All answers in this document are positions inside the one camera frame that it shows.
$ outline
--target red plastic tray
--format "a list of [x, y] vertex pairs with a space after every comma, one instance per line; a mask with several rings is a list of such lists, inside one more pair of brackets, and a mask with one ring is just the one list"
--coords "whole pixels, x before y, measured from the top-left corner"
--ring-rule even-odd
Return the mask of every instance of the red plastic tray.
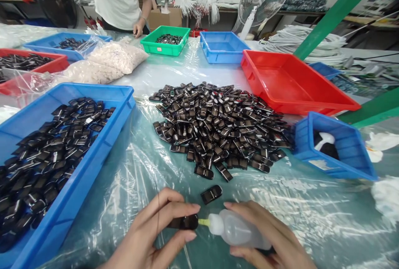
[[[54, 59], [53, 61], [40, 66], [29, 72], [36, 73], [56, 73], [65, 70], [69, 66], [68, 57], [62, 54], [53, 54], [53, 53], [44, 53], [44, 52], [35, 52], [35, 51], [27, 51], [27, 50], [16, 50], [16, 49], [6, 49], [0, 48], [0, 56], [6, 56], [8, 54], [18, 54], [21, 56], [29, 56], [29, 53], [34, 53], [43, 57], [49, 57]], [[23, 90], [19, 88], [19, 85], [26, 84], [24, 81], [29, 82], [32, 75], [27, 74], [21, 75], [19, 77], [15, 77], [7, 82], [0, 84], [0, 93], [4, 95], [19, 95], [23, 93]]]
[[274, 110], [334, 115], [361, 106], [292, 54], [244, 50], [242, 69], [255, 95]]

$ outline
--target plastic bag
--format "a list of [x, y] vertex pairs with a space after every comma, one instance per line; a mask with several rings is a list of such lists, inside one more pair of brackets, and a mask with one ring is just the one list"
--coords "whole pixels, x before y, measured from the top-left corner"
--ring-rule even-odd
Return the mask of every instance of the plastic bag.
[[116, 76], [130, 74], [149, 55], [143, 50], [121, 42], [109, 42], [104, 46], [97, 46], [87, 60], [102, 64], [117, 70]]
[[108, 84], [123, 76], [123, 74], [115, 68], [87, 60], [81, 60], [71, 64], [62, 74], [64, 77], [59, 79], [59, 83]]
[[23, 41], [10, 34], [4, 27], [0, 27], [0, 48], [16, 48], [23, 44]]
[[374, 183], [371, 194], [375, 208], [395, 226], [399, 222], [399, 178], [388, 176]]
[[88, 41], [80, 45], [75, 51], [80, 53], [84, 59], [87, 59], [95, 48], [102, 48], [106, 44], [107, 42], [93, 34]]

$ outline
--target cardboard box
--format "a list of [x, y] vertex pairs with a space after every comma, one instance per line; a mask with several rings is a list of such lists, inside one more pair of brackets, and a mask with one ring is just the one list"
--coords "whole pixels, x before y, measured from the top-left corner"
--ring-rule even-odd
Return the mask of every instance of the cardboard box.
[[154, 31], [161, 25], [182, 27], [182, 9], [169, 7], [169, 14], [162, 14], [160, 9], [152, 10], [148, 17], [150, 31]]

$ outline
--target hand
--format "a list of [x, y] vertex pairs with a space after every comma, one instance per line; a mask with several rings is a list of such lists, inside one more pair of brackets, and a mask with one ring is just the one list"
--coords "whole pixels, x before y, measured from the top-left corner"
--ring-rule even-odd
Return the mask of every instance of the hand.
[[258, 269], [317, 269], [294, 233], [261, 205], [249, 201], [224, 206], [254, 224], [277, 253], [265, 257], [255, 248], [231, 246], [230, 254], [244, 258]]
[[145, 25], [144, 18], [140, 18], [140, 20], [133, 25], [133, 35], [135, 38], [138, 38], [143, 35], [143, 27]]
[[199, 210], [197, 204], [184, 203], [180, 193], [164, 188], [137, 214], [122, 243], [101, 269], [166, 269], [197, 235], [192, 230], [179, 230], [164, 247], [156, 249], [153, 244], [157, 235], [172, 219]]

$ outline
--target finger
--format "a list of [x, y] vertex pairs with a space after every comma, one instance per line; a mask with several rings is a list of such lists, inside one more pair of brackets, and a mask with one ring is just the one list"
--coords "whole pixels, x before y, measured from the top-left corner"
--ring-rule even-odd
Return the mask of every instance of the finger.
[[136, 39], [139, 38], [143, 34], [143, 29], [141, 27], [138, 27], [137, 33], [136, 33]]
[[184, 202], [184, 197], [177, 191], [165, 187], [162, 189], [150, 203], [142, 209], [133, 221], [135, 226], [139, 226], [148, 221], [160, 209], [162, 209], [168, 202]]
[[166, 269], [182, 250], [184, 245], [196, 238], [197, 234], [191, 230], [178, 231], [168, 243], [158, 250], [157, 257], [153, 261], [152, 268]]
[[224, 203], [224, 206], [255, 225], [283, 259], [289, 257], [289, 252], [293, 250], [291, 241], [278, 231], [264, 214], [251, 209], [247, 203]]
[[292, 242], [296, 247], [302, 248], [302, 245], [299, 243], [297, 237], [295, 234], [290, 230], [288, 226], [286, 226], [281, 220], [279, 220], [276, 216], [274, 216], [272, 213], [270, 213], [267, 209], [259, 205], [258, 203], [254, 201], [248, 201], [246, 204], [258, 212], [264, 214], [264, 216], [267, 217], [267, 219], [270, 221], [270, 223], [278, 230], [280, 231], [288, 240]]
[[159, 210], [147, 223], [146, 230], [154, 237], [160, 233], [174, 218], [197, 214], [200, 211], [197, 204], [171, 202]]
[[235, 257], [242, 257], [248, 263], [254, 265], [258, 269], [274, 269], [263, 254], [255, 248], [231, 246], [230, 254]]

